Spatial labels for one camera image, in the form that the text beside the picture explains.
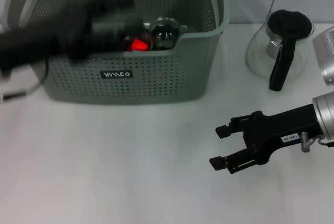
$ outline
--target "white table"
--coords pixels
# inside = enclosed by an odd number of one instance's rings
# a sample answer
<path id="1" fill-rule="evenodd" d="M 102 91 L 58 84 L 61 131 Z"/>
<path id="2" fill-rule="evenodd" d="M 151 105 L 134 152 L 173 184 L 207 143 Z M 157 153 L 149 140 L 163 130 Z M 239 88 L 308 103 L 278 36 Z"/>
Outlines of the white table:
<path id="1" fill-rule="evenodd" d="M 316 25 L 314 35 L 330 25 Z M 43 89 L 0 106 L 0 223 L 293 224 L 331 222 L 334 149 L 280 149 L 268 164 L 234 175 L 209 159 L 245 148 L 220 140 L 234 116 L 277 114 L 333 91 L 315 57 L 281 92 L 245 65 L 259 25 L 230 25 L 204 97 L 161 105 L 60 103 Z M 2 90 L 30 86 L 31 70 Z"/>

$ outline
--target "glass coffee pot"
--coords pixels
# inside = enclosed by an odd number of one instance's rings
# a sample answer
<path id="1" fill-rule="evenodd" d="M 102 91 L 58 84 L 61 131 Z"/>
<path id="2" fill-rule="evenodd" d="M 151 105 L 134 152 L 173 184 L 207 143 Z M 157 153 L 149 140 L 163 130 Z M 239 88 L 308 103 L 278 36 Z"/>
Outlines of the glass coffee pot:
<path id="1" fill-rule="evenodd" d="M 269 89 L 280 91 L 285 81 L 300 75 L 311 52 L 313 23 L 299 11 L 278 10 L 267 18 L 247 49 L 247 63 L 269 79 Z"/>

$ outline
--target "black lid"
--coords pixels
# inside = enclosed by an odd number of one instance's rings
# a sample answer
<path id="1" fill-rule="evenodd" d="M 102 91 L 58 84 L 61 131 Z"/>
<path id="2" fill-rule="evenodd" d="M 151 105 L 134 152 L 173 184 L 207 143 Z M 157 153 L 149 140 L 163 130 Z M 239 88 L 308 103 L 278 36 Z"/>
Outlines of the black lid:
<path id="1" fill-rule="evenodd" d="M 312 22 L 299 11 L 278 10 L 268 19 L 269 29 L 281 38 L 287 34 L 296 40 L 306 39 L 312 33 Z"/>

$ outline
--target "basket handle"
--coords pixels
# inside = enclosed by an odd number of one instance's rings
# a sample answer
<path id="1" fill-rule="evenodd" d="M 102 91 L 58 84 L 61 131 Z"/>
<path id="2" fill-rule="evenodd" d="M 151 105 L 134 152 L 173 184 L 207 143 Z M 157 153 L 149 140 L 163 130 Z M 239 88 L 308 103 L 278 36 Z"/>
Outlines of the basket handle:
<path id="1" fill-rule="evenodd" d="M 1 24 L 4 31 L 10 31 L 19 27 L 20 17 L 27 0 L 6 0 Z M 37 0 L 32 0 L 27 9 L 26 18 L 28 19 L 33 11 Z"/>
<path id="2" fill-rule="evenodd" d="M 223 22 L 217 28 L 217 29 L 219 29 L 221 31 L 221 33 L 223 33 L 224 29 L 230 23 L 230 0 L 223 0 L 223 2 L 224 2 L 224 17 L 223 17 Z"/>

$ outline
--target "label sticker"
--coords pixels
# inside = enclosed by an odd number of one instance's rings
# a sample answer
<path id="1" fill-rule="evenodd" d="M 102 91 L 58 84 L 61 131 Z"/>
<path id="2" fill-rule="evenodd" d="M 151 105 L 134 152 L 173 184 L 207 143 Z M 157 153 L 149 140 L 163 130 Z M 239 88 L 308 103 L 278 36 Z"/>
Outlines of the label sticker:
<path id="1" fill-rule="evenodd" d="M 114 71 L 100 71 L 102 79 L 125 79 L 133 78 L 132 70 L 114 70 Z"/>
<path id="2" fill-rule="evenodd" d="M 299 134 L 291 134 L 291 135 L 288 135 L 288 136 L 281 137 L 281 139 L 284 143 L 286 143 L 286 142 L 290 142 L 292 140 L 300 139 L 300 137 L 299 137 Z"/>

